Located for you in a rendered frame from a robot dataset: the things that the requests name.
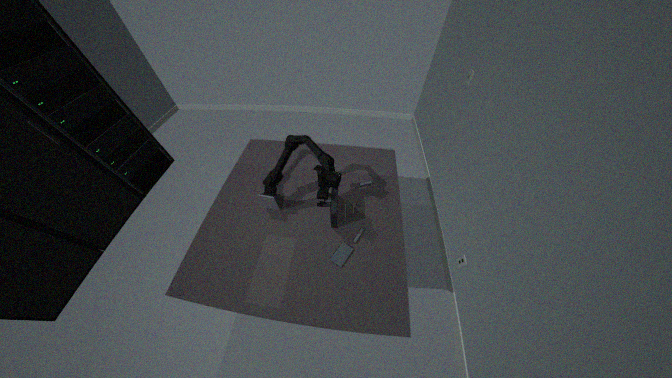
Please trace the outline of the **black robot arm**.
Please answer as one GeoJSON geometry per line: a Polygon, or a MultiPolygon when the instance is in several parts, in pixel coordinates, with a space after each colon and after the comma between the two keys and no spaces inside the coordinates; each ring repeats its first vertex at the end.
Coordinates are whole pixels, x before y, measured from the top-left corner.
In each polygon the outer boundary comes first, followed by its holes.
{"type": "Polygon", "coordinates": [[[328,188],[330,187],[337,188],[340,185],[342,174],[335,172],[333,157],[322,151],[322,149],[314,141],[312,141],[310,137],[306,135],[302,136],[288,135],[285,141],[285,149],[282,155],[280,156],[275,168],[271,170],[268,173],[267,177],[262,181],[263,185],[265,185],[263,195],[269,195],[269,196],[277,195],[276,186],[279,184],[280,181],[282,181],[282,178],[284,177],[284,175],[282,175],[282,171],[286,163],[288,162],[292,152],[299,145],[303,144],[306,144],[313,151],[313,153],[317,156],[319,162],[322,165],[320,166],[318,164],[314,168],[314,170],[317,171],[318,179],[322,181],[327,180],[327,182],[329,182],[328,188]]]}

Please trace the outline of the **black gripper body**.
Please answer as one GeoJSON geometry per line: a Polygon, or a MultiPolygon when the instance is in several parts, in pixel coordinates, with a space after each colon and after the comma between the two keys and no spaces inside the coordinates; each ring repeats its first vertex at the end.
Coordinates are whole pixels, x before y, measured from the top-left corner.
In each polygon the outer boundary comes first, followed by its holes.
{"type": "Polygon", "coordinates": [[[318,179],[318,187],[320,187],[320,190],[317,191],[317,199],[328,199],[328,187],[329,182],[327,180],[319,180],[318,179]]]}

